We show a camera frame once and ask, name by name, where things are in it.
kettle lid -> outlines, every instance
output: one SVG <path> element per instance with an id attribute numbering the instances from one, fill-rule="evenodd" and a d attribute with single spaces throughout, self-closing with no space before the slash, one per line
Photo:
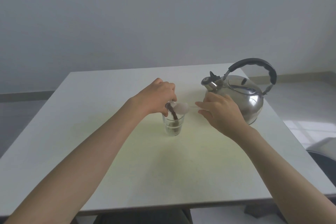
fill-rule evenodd
<path id="1" fill-rule="evenodd" d="M 257 84 L 252 82 L 250 79 L 239 76 L 239 75 L 228 75 L 227 83 L 235 91 L 238 91 L 247 95 L 258 95 L 263 92 L 258 87 Z"/>

table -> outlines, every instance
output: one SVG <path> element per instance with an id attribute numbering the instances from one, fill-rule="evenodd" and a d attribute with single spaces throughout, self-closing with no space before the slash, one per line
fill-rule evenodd
<path id="1" fill-rule="evenodd" d="M 174 82 L 178 100 L 192 105 L 203 100 L 200 82 L 209 71 L 223 75 L 230 65 L 70 73 L 0 159 L 0 216 L 10 215 L 66 155 L 155 78 Z M 233 73 L 246 76 L 241 69 Z M 322 193 L 336 193 L 267 101 L 252 126 Z M 271 195 L 246 154 L 195 110 L 176 137 L 165 135 L 161 114 L 147 116 L 81 213 L 267 200 Z"/>

forearm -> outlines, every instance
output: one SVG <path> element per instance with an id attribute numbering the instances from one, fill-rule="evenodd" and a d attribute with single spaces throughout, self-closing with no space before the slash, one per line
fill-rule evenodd
<path id="1" fill-rule="evenodd" d="M 129 100 L 60 162 L 6 223 L 70 223 L 145 113 Z"/>
<path id="2" fill-rule="evenodd" d="M 336 207 L 255 130 L 234 139 L 251 159 L 289 223 L 334 223 Z"/>

dark pants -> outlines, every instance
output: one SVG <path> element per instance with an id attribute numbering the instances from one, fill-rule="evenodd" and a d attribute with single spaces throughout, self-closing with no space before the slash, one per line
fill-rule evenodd
<path id="1" fill-rule="evenodd" d="M 193 224 L 190 209 L 99 214 L 93 224 Z"/>

left hand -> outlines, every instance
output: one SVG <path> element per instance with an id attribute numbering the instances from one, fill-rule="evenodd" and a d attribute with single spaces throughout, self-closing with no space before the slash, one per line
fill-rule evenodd
<path id="1" fill-rule="evenodd" d="M 175 84 L 164 82 L 162 79 L 157 78 L 133 98 L 144 107 L 146 115 L 161 112 L 167 117 L 168 110 L 165 104 L 171 100 L 177 101 Z"/>

